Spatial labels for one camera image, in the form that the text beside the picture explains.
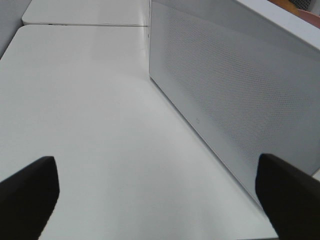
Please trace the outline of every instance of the white desk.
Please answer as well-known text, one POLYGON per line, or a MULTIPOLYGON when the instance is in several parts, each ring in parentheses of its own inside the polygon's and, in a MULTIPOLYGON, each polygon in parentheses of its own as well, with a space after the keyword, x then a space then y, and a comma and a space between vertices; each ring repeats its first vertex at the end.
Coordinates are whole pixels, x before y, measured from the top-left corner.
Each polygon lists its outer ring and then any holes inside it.
POLYGON ((60 196, 42 240, 276 236, 149 79, 144 29, 17 32, 0 61, 0 181, 55 157, 60 196))
POLYGON ((149 0, 32 0, 25 25, 146 26, 149 0))

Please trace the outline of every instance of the white tabletop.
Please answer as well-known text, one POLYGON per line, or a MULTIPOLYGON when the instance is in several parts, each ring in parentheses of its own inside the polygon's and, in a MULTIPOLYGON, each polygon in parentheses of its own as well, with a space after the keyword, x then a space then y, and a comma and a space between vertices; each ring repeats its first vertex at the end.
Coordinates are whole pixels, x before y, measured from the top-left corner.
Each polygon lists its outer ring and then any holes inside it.
POLYGON ((32 0, 25 25, 146 26, 149 0, 32 0))
POLYGON ((0 61, 0 181, 55 157, 60 196, 42 240, 276 236, 150 80, 144 29, 17 32, 0 61))

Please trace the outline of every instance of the white wall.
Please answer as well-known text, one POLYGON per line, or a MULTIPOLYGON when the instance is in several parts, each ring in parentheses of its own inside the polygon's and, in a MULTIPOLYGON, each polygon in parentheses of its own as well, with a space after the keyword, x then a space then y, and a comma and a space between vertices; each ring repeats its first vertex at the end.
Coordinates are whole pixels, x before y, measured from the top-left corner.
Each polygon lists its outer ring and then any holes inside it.
POLYGON ((0 0, 0 58, 23 24, 21 17, 31 0, 0 0))

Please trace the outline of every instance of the white speaker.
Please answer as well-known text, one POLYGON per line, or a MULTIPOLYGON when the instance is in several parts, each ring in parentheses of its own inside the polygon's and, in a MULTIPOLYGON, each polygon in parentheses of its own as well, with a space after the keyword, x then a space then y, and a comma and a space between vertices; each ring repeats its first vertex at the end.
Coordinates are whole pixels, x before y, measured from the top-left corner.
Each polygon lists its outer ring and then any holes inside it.
POLYGON ((320 29, 267 0, 152 0, 150 77, 257 200, 261 153, 320 167, 320 29))

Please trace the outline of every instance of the white table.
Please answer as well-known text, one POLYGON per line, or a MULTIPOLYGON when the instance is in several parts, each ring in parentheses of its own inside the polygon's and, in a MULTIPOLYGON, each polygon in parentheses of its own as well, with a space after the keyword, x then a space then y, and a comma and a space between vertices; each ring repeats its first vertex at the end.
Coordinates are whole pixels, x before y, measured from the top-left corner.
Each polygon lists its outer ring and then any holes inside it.
POLYGON ((146 26, 149 0, 32 0, 25 25, 146 26))
POLYGON ((268 218, 150 80, 139 27, 22 27, 0 61, 0 181, 42 156, 42 240, 236 240, 268 218))

